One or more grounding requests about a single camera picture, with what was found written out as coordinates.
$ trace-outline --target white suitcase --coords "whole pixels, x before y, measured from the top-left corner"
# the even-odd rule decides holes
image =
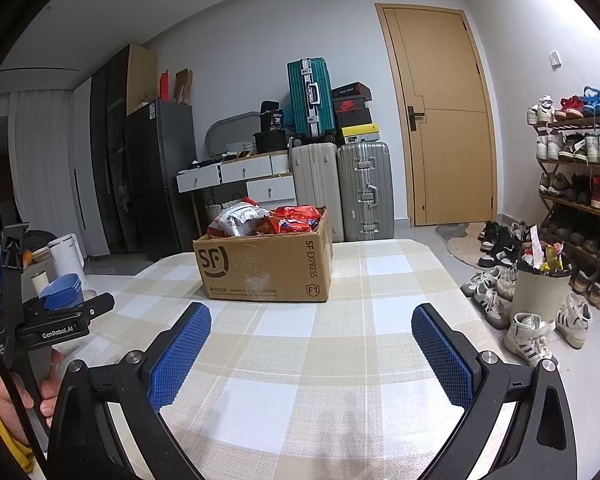
[[[291,167],[298,205],[326,207],[333,241],[344,241],[342,202],[337,180],[335,144],[325,142],[291,149]]]

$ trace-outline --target person's hand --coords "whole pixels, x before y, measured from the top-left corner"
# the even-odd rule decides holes
[[[57,350],[53,349],[51,351],[51,373],[49,374],[48,379],[45,379],[42,381],[42,384],[40,384],[40,392],[42,394],[42,398],[44,399],[40,404],[40,411],[46,417],[46,424],[49,426],[49,428],[51,428],[52,416],[55,410],[55,402],[57,401],[58,394],[60,393],[60,384],[62,382],[57,375],[54,365],[60,363],[63,359],[64,357]],[[29,410],[33,407],[33,398],[24,389],[22,379],[20,379],[17,374],[13,374],[13,380],[15,381],[17,391],[19,392],[24,407]],[[6,426],[9,433],[16,440],[22,444],[25,444],[26,446],[28,445],[28,440],[26,439],[22,425],[17,418],[17,413],[13,406],[13,402],[11,401],[11,397],[6,390],[6,386],[4,386],[1,377],[0,419]]]

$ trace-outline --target yellow sleeve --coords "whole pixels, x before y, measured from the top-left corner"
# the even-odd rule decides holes
[[[33,470],[33,451],[31,448],[26,447],[24,444],[20,444],[17,440],[15,440],[8,430],[6,426],[2,423],[0,419],[0,437],[6,444],[6,447],[11,452],[13,457],[17,460],[17,463],[22,467],[22,469],[26,473],[30,473]]]

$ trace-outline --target silver suitcase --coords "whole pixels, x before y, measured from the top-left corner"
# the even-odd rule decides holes
[[[344,241],[342,202],[337,184],[336,145],[330,142],[291,149],[291,167],[298,205],[326,207],[333,241]]]
[[[384,142],[356,142],[337,150],[347,242],[393,238],[393,183]]]

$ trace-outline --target silver bolt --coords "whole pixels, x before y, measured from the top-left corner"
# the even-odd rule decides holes
[[[498,356],[495,354],[495,352],[492,352],[491,350],[482,352],[481,357],[485,363],[490,365],[494,365],[498,362]]]
[[[141,350],[131,350],[126,354],[126,362],[132,365],[139,363],[142,359],[142,351]]]
[[[544,368],[547,372],[553,372],[555,370],[555,363],[551,361],[551,359],[543,359],[542,368]]]
[[[71,361],[70,363],[68,363],[68,369],[71,372],[79,372],[80,368],[82,367],[83,364],[84,364],[84,361],[82,361],[80,359],[75,359],[75,361]]]

